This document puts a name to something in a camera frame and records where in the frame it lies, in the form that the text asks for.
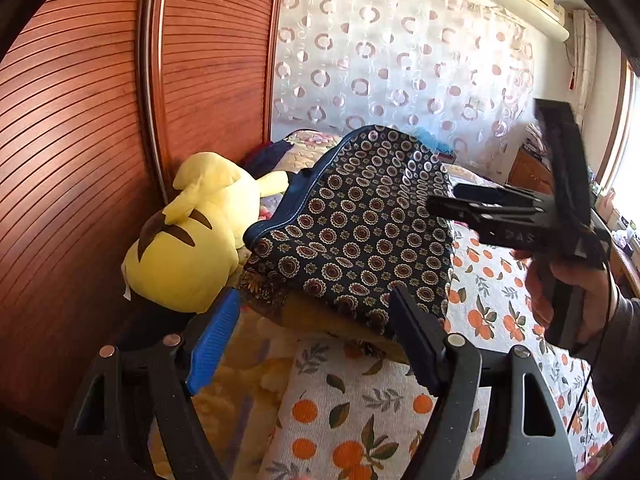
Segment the hand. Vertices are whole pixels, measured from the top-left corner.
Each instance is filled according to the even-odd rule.
[[[517,260],[530,258],[531,254],[524,251],[516,251]],[[593,269],[578,263],[554,261],[550,264],[551,273],[561,282],[567,285],[581,286],[585,290],[584,311],[582,313],[582,325],[578,329],[576,341],[586,343],[604,327],[607,317],[607,301],[609,301],[608,270]],[[618,289],[613,285],[611,278],[611,319],[618,306]],[[534,319],[543,327],[548,328],[554,316],[554,310],[549,300],[542,293],[542,282],[538,276],[535,260],[529,266],[525,286],[531,295],[531,310]]]

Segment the screw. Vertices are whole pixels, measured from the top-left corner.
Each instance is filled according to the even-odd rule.
[[[461,347],[465,345],[465,338],[460,334],[449,334],[447,341],[451,346]]]
[[[167,334],[162,338],[162,344],[164,346],[176,346],[180,343],[180,336],[178,334]]]
[[[115,346],[105,345],[102,348],[100,348],[100,351],[98,352],[98,354],[100,354],[100,357],[111,357],[115,351],[116,351]]]
[[[525,348],[522,345],[516,345],[513,347],[513,353],[516,354],[518,357],[521,357],[523,359],[526,359],[527,357],[529,357],[531,355],[531,352],[529,351],[528,348]]]

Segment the yellow plush toy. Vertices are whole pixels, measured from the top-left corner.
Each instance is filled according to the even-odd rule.
[[[217,153],[196,153],[180,167],[182,192],[142,227],[122,264],[140,296],[180,312],[206,311],[238,267],[244,231],[260,197],[284,192],[285,171],[255,180]]]

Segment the black device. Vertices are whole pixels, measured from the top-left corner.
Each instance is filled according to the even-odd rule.
[[[591,209],[580,130],[568,103],[535,100],[536,118],[551,160],[554,195],[512,186],[454,186],[455,198],[431,196],[431,214],[464,222],[482,243],[530,251],[554,309],[545,332],[551,344],[573,349],[582,323],[584,291],[556,280],[552,258],[578,260],[595,269],[609,261],[611,236]]]
[[[391,293],[389,320],[416,380],[438,396],[402,480],[454,477],[478,388],[486,386],[491,399],[473,478],[575,478],[560,414],[527,348],[478,349],[462,334],[447,334],[402,286]]]
[[[159,479],[147,445],[156,420],[176,480],[226,480],[191,396],[210,382],[239,307],[238,291],[225,287],[180,333],[166,334],[146,348],[103,347],[66,417],[55,478]],[[184,314],[171,314],[180,317],[174,316],[176,323],[183,322]],[[122,346],[128,340],[124,336]]]
[[[191,396],[209,382],[238,306],[238,292],[226,288],[180,334],[169,334],[148,348],[104,347],[66,418],[56,478],[159,479],[147,447],[155,418],[176,480],[226,480]],[[417,381],[438,395],[403,479],[452,478],[478,388],[484,386],[492,387],[492,399],[474,478],[575,477],[560,415],[524,346],[505,354],[479,350],[460,334],[447,335],[404,288],[392,291],[389,313]]]

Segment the wooden wardrobe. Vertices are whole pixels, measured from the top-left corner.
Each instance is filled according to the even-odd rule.
[[[43,1],[0,63],[0,422],[53,442],[177,167],[269,139],[280,0]]]

